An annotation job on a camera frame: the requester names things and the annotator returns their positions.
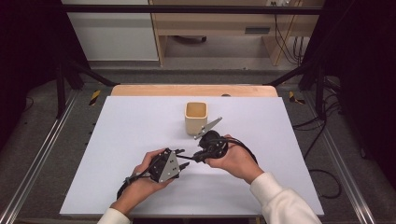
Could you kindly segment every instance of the white sleeve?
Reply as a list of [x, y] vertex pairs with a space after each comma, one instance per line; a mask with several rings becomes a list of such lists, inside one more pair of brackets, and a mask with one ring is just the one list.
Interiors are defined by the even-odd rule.
[[130, 224], [131, 221], [123, 213], [114, 208], [107, 208], [98, 224]]
[[269, 224], [321, 223], [297, 192], [282, 188], [270, 173], [259, 175], [250, 191], [262, 205], [262, 215]]

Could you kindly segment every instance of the finger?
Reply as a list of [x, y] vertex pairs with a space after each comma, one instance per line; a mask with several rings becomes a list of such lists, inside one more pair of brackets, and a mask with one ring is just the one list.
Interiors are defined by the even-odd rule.
[[146, 153], [145, 158], [143, 158], [142, 164], [141, 166], [147, 168], [149, 167], [149, 164], [151, 163], [151, 160], [157, 156], [158, 154], [162, 153], [163, 151], [165, 151], [165, 149], [158, 149], [155, 151], [150, 151], [148, 153]]

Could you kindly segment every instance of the wooden cabinet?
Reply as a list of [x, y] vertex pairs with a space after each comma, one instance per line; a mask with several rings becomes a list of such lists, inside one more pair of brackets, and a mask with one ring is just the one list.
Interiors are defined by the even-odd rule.
[[[323, 1], [290, 0], [289, 6], [317, 7], [322, 6]], [[149, 0], [149, 3], [152, 5], [265, 7], [267, 0]], [[169, 35], [261, 35], [273, 65], [278, 65], [282, 57], [282, 48], [285, 48], [280, 35], [286, 40], [293, 35], [311, 36], [318, 20], [318, 16], [276, 16], [279, 46], [276, 43], [274, 15], [153, 13], [151, 16], [161, 64], [163, 64], [166, 51], [166, 38]]]

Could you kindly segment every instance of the cabinet door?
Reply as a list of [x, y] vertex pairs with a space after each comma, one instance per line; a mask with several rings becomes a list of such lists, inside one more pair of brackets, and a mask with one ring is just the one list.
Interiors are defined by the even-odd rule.
[[[64, 4], [147, 5], [147, 0], [62, 0]], [[89, 61], [158, 61], [149, 13], [68, 13]]]

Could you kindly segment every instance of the pen holder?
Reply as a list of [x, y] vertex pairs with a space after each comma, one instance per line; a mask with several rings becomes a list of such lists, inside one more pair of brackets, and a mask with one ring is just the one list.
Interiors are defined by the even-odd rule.
[[198, 134], [207, 124], [207, 105], [204, 102], [188, 102], [184, 114], [186, 132], [189, 135]]

